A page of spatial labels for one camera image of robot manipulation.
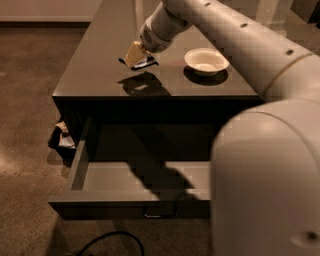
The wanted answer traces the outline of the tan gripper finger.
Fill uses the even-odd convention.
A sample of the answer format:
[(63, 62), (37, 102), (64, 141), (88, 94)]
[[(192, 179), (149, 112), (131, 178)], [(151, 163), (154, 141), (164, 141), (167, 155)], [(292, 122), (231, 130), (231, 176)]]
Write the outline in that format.
[(146, 57), (146, 51), (140, 41), (134, 41), (124, 58), (125, 64), (131, 68)]

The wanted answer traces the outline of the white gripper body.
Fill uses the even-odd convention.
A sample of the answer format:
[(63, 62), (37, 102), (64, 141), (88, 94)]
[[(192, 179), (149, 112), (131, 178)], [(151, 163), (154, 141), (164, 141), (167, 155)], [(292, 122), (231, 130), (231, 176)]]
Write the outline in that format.
[(148, 52), (159, 53), (166, 50), (173, 39), (190, 26), (189, 22), (175, 16), (160, 3), (141, 27), (140, 41)]

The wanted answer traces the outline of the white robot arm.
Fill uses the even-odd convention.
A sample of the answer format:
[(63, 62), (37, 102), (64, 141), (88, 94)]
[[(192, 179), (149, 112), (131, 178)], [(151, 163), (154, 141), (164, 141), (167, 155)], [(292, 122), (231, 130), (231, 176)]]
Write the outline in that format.
[(214, 256), (320, 256), (320, 57), (218, 0), (160, 0), (126, 64), (190, 26), (264, 101), (214, 141)]

